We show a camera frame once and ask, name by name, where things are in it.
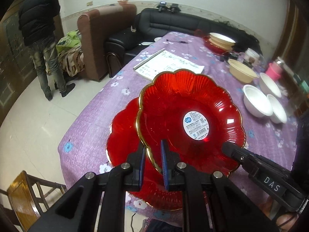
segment floral tablecloth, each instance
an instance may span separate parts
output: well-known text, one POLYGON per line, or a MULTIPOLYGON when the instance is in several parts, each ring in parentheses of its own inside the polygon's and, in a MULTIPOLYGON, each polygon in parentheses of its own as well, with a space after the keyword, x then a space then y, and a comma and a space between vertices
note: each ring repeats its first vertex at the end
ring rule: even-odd
MULTIPOLYGON (((113 165, 106 157, 110 124, 114 116, 123 110, 129 101, 138 97, 141 89, 150 83, 132 68, 162 48, 197 65, 205 66, 203 74, 210 76, 217 85, 230 93, 234 104, 242 114, 247 135, 245 148, 291 169, 296 152, 296 119, 291 117, 288 118, 287 124, 277 125, 273 124, 269 118, 260 119, 252 116, 243 103, 243 84, 229 73, 228 65, 220 62, 216 55, 204 47, 201 38, 171 32, 147 47, 114 76, 83 110, 63 137, 58 146, 58 152, 68 188, 86 172, 93 171, 99 174, 111 170, 113 165), (186 41, 188 44, 172 41, 186 41)), ((287 102, 286 98, 280 101, 283 104, 287 102)), ((254 203, 259 204, 266 200, 268 195, 248 179, 248 174, 242 167, 233 172, 230 179, 254 203)), ((171 212, 157 210, 128 193, 126 194, 126 208, 150 218, 182 225, 181 210, 171 212)))

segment round label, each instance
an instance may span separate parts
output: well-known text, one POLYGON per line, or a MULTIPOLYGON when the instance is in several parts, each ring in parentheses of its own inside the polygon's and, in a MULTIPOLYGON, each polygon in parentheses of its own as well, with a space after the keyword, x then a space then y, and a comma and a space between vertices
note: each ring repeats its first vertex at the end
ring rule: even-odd
POLYGON ((195 140, 204 139, 209 133, 207 119, 199 112, 191 111, 183 117, 183 128, 189 137, 195 140))

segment sofa backrest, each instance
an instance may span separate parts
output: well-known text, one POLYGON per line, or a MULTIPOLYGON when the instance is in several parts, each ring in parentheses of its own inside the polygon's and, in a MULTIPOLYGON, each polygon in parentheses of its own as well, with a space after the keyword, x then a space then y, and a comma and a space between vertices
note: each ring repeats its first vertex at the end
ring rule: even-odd
POLYGON ((138 30, 144 35, 145 41, 149 42, 172 31, 190 35, 193 35, 196 30, 202 30, 204 34, 216 32, 234 39, 240 49, 251 48, 261 53, 259 41, 245 31, 221 22, 181 12, 159 12, 158 9, 146 8, 140 13, 138 30))
POLYGON ((108 72, 103 43, 111 34, 130 27, 135 16, 136 6, 123 4, 93 9, 78 18, 88 78, 100 80, 108 72))

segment black puffer jacket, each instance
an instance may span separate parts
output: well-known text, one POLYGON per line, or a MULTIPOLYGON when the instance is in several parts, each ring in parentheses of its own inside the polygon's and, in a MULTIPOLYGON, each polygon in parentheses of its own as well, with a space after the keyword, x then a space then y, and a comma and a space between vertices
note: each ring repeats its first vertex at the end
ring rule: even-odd
POLYGON ((53 17, 59 12, 58 0, 25 0, 19 10, 19 29, 25 45, 51 35, 55 30, 53 17))

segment man standing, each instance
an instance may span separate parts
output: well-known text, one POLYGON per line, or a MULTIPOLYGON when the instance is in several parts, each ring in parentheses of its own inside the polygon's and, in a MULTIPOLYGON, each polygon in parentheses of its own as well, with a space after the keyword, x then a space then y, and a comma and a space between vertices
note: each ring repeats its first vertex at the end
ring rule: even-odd
POLYGON ((19 10, 19 30, 37 71, 45 97, 53 99, 46 75, 45 60, 50 68, 62 97, 74 89, 75 84, 66 86, 58 61, 53 17, 60 12, 58 0, 25 0, 19 10))

